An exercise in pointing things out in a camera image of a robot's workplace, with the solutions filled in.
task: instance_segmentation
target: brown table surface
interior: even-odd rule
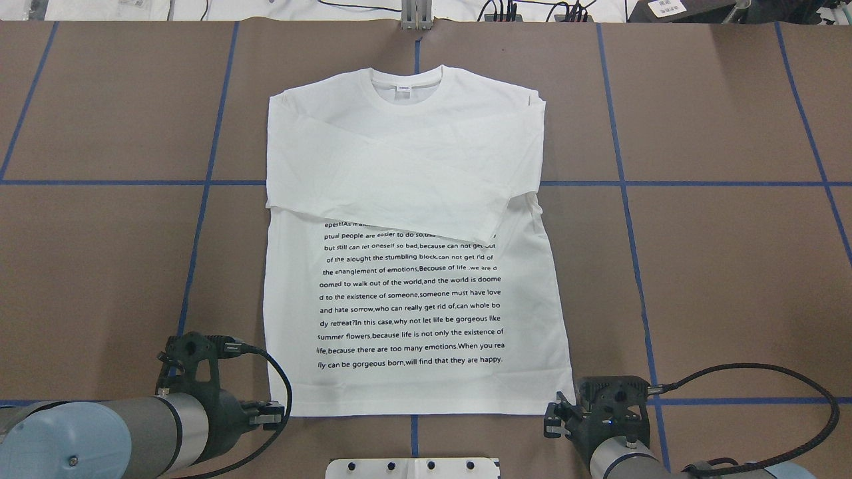
[[[268,97],[447,64],[548,102],[539,198],[575,377],[791,367],[843,403],[798,462],[848,475],[852,29],[4,22],[0,44],[0,403],[150,395],[179,327],[262,344]],[[223,369],[238,397],[267,396],[260,361]],[[783,452],[828,407],[777,373],[722,372],[651,413],[651,448],[679,470]],[[586,476],[540,417],[468,415],[293,419],[229,477],[474,455],[505,479]]]

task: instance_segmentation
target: white t-shirt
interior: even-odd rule
[[[543,135],[536,91],[447,66],[270,99],[263,311],[294,415],[541,414],[573,389]]]

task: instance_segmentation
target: gray metal bracket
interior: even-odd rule
[[[432,0],[402,0],[403,30],[431,30]]]

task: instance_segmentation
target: black cable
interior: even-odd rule
[[[544,19],[544,23],[547,23],[547,22],[550,21],[550,17],[553,15],[553,10],[556,10],[556,7],[559,7],[560,5],[565,7],[565,16],[568,17],[568,9],[571,8],[571,5],[568,5],[566,2],[556,2],[556,3],[552,3],[552,5],[553,6],[550,7],[550,12],[548,12],[548,14],[547,14],[547,18]]]
[[[482,20],[482,14],[485,13],[485,9],[488,7],[489,3],[491,5],[494,5],[494,16],[497,16],[497,4],[494,2],[494,0],[486,0],[485,4],[482,5],[482,10],[480,10],[479,16],[476,17],[476,21]]]
[[[290,420],[290,412],[293,408],[293,388],[292,386],[290,386],[290,380],[287,378],[287,375],[284,374],[284,370],[281,369],[281,366],[279,366],[278,362],[263,349],[245,344],[243,345],[243,352],[263,356],[263,358],[266,359],[267,362],[271,364],[273,368],[275,368],[275,371],[281,377],[281,380],[284,381],[284,387],[287,389],[287,404],[284,410],[284,417],[281,418],[281,422],[278,424],[278,429],[276,429],[275,432],[273,432],[272,435],[266,440],[266,442],[264,442],[254,453],[245,456],[245,458],[238,462],[235,462],[221,469],[213,470],[211,472],[205,472],[204,474],[177,477],[176,479],[209,479],[210,477],[225,474],[226,472],[230,472],[234,469],[237,469],[238,467],[248,464],[254,458],[261,455],[261,453],[265,451],[267,447],[269,447],[276,439],[278,439],[278,436],[280,436],[281,432],[284,431],[284,427],[286,427],[287,421]]]
[[[332,7],[350,7],[351,9],[369,9],[369,10],[386,10],[389,12],[402,13],[401,9],[392,9],[390,7],[375,7],[372,5],[352,5],[349,3],[332,3],[327,2],[326,0],[317,0],[317,2],[322,3],[323,5],[329,5]]]
[[[697,470],[694,467],[689,467],[688,472],[693,476],[711,477],[725,476],[727,474],[739,474],[741,472],[748,472],[750,470],[765,469],[769,466],[789,461],[810,451],[814,447],[819,446],[820,443],[822,443],[832,433],[832,431],[834,431],[834,428],[837,427],[838,420],[840,419],[840,406],[838,405],[838,400],[834,398],[832,393],[830,393],[826,388],[817,384],[816,381],[814,381],[813,379],[808,378],[807,376],[804,376],[803,374],[800,374],[798,372],[795,372],[792,369],[787,369],[786,367],[782,366],[775,366],[772,364],[763,364],[757,362],[738,362],[732,364],[721,364],[719,366],[708,367],[696,373],[690,374],[689,376],[681,379],[680,381],[677,381],[676,383],[659,384],[653,386],[651,389],[659,389],[659,392],[654,392],[653,394],[663,394],[669,391],[676,390],[677,388],[680,388],[681,386],[688,383],[689,381],[692,381],[693,379],[700,378],[701,376],[710,374],[711,372],[724,371],[726,369],[768,369],[770,371],[781,372],[783,374],[786,374],[787,376],[792,376],[793,378],[796,378],[799,381],[802,381],[808,386],[814,388],[818,393],[825,397],[828,400],[829,406],[831,406],[832,408],[832,413],[829,416],[826,425],[816,436],[814,436],[810,441],[807,441],[801,446],[791,449],[786,453],[782,453],[777,456],[774,456],[773,458],[758,461],[756,463],[735,465],[733,467],[724,467],[721,469]]]
[[[547,5],[548,7],[552,7],[553,5],[556,5],[556,3],[553,3],[553,2],[539,2],[538,0],[513,0],[513,2],[515,2],[515,3],[535,3],[537,5]],[[587,9],[588,7],[591,7],[592,5],[594,5],[595,3],[597,3],[597,0],[591,0],[591,2],[589,2],[589,4],[586,5],[583,8]]]
[[[583,6],[580,5],[580,2],[576,2],[571,7],[571,12],[570,13],[566,12],[565,19],[562,20],[562,21],[577,21],[577,17],[579,15],[581,15],[580,12],[582,12],[582,11],[583,11]]]
[[[720,464],[740,465],[740,463],[738,463],[736,461],[736,459],[731,459],[731,458],[710,459],[709,461],[707,461],[707,464],[709,464],[709,465],[720,465]]]

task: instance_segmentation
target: grid line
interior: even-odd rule
[[[222,95],[219,98],[219,112],[216,114],[216,127],[213,130],[213,142],[210,145],[210,159],[207,162],[207,177],[204,179],[204,192],[201,194],[201,206],[199,208],[199,220],[195,225],[195,237],[193,238],[193,252],[189,257],[189,270],[187,271],[187,283],[183,290],[183,304],[181,305],[181,315],[177,321],[177,335],[183,334],[183,329],[187,324],[187,311],[189,310],[189,292],[193,287],[193,278],[195,276],[195,264],[198,261],[199,255],[199,240],[201,238],[201,228],[204,225],[204,215],[207,211],[207,199],[210,197],[210,184],[213,179],[213,167],[216,164],[216,149],[219,144],[219,133],[222,131],[222,116],[225,113],[225,100],[227,99],[227,86],[231,79],[231,67],[233,66],[233,52],[237,47],[237,36],[239,34],[239,22],[233,23],[233,32],[231,33],[231,49],[227,54],[227,66],[225,67],[225,79],[222,81]]]
[[[266,180],[0,180],[0,185],[9,186],[266,186]],[[620,187],[619,180],[543,180],[543,187]],[[628,187],[655,188],[849,188],[852,182],[728,182],[728,181],[670,181],[670,180],[625,180]]]
[[[836,397],[838,404],[852,405],[852,396]],[[56,399],[0,399],[0,407],[4,406],[26,406],[33,402],[40,401],[58,401]],[[104,399],[65,399],[62,401],[87,401],[101,402],[107,401]],[[819,396],[791,396],[791,397],[651,397],[649,403],[658,402],[662,406],[795,406],[795,405],[820,405],[828,404],[826,398]],[[417,431],[416,414],[412,415],[412,431]],[[412,440],[415,446],[417,445],[417,435],[412,435]],[[419,451],[415,448],[412,450],[412,457],[419,457]]]
[[[645,303],[645,290],[642,287],[642,271],[639,269],[639,254],[636,251],[636,236],[633,232],[633,218],[630,215],[630,199],[627,196],[627,181],[625,178],[625,166],[621,158],[621,143],[619,141],[619,129],[615,121],[615,106],[613,104],[613,92],[609,83],[609,70],[607,69],[607,52],[603,43],[603,30],[601,24],[595,24],[597,29],[597,44],[601,56],[601,69],[603,71],[603,88],[607,94],[607,109],[609,110],[609,127],[613,135],[613,147],[615,151],[615,164],[619,169],[619,187],[621,188],[621,203],[625,209],[625,222],[627,224],[627,240],[630,242],[630,259],[633,262],[633,275],[636,280],[636,289],[639,292],[640,315],[642,327],[645,331],[645,352],[648,356],[648,371],[651,375],[651,383],[657,384],[657,367],[653,358],[653,345],[651,342],[651,326],[648,324],[648,308]],[[654,412],[657,416],[657,434],[659,435],[659,449],[663,456],[663,466],[671,470],[669,461],[669,446],[665,439],[665,421],[663,420],[663,407],[655,403]]]
[[[804,112],[804,105],[802,104],[802,99],[799,97],[798,88],[796,88],[796,79],[793,77],[793,71],[790,68],[790,59],[787,58],[787,48],[784,44],[784,35],[781,33],[781,23],[777,21],[775,22],[775,36],[778,38],[778,47],[781,50],[781,59],[784,61],[787,80],[790,82],[790,90],[793,93],[793,99],[796,100],[796,107],[798,108],[799,116],[802,118],[802,126],[804,127],[805,134],[808,136],[810,151],[814,154],[814,161],[816,161],[816,167],[820,171],[820,178],[822,178],[822,185],[826,189],[828,203],[832,207],[834,222],[838,225],[840,240],[842,240],[843,248],[846,250],[846,259],[849,261],[849,266],[852,266],[852,248],[849,247],[849,238],[846,236],[846,229],[843,227],[843,220],[840,218],[838,205],[834,201],[832,187],[828,182],[828,175],[826,174],[826,169],[822,164],[822,159],[820,158],[820,150],[816,147],[816,140],[814,139],[814,133],[810,129],[808,115]]]
[[[414,41],[414,74],[417,75],[420,73],[420,42],[423,40],[423,37],[418,38]]]
[[[59,22],[55,21],[53,27],[50,29],[50,36],[48,37],[47,43],[44,45],[44,52],[42,53],[42,59],[38,62],[38,68],[36,69],[36,74],[32,77],[32,82],[30,82],[30,90],[26,92],[26,99],[24,100],[24,106],[20,109],[20,116],[18,117],[18,123],[14,126],[14,132],[12,133],[12,139],[9,140],[9,147],[6,148],[6,156],[3,157],[3,165],[0,165],[0,182],[6,176],[6,169],[9,167],[9,162],[12,160],[12,153],[14,152],[14,145],[18,142],[18,135],[20,134],[20,129],[24,126],[24,119],[26,118],[26,111],[30,109],[30,101],[32,101],[32,96],[36,93],[36,86],[38,85],[38,80],[42,77],[42,71],[44,70],[44,64],[47,63],[48,54],[50,53],[50,47],[53,45],[53,40],[56,37],[56,30],[59,29]]]

